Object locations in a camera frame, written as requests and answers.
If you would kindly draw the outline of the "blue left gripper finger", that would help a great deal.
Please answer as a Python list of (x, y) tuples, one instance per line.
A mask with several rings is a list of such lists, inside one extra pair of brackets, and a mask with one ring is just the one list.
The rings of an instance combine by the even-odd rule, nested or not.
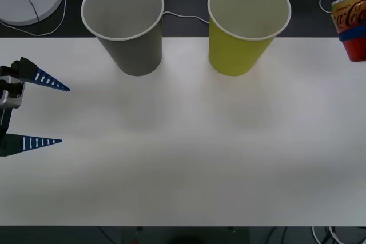
[(5, 134), (1, 136), (1, 156), (7, 157), (61, 142), (61, 139)]
[(11, 64), (11, 69), (14, 71), (16, 78), (24, 82), (62, 91), (70, 91), (66, 85), (40, 69), (35, 63), (27, 58), (21, 57), (20, 60), (14, 61)]

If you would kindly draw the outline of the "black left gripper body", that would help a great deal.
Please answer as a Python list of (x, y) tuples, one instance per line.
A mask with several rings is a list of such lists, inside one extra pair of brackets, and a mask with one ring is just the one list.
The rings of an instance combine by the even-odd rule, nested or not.
[(9, 128), (12, 108), (1, 109), (1, 141), (12, 141), (10, 134), (7, 134)]

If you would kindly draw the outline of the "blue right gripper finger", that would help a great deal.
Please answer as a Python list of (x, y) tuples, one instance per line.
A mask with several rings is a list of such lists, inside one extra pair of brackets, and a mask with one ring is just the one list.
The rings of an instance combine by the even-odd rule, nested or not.
[(350, 41), (358, 38), (366, 38), (366, 25), (357, 25), (345, 32), (339, 34), (339, 40), (341, 42)]

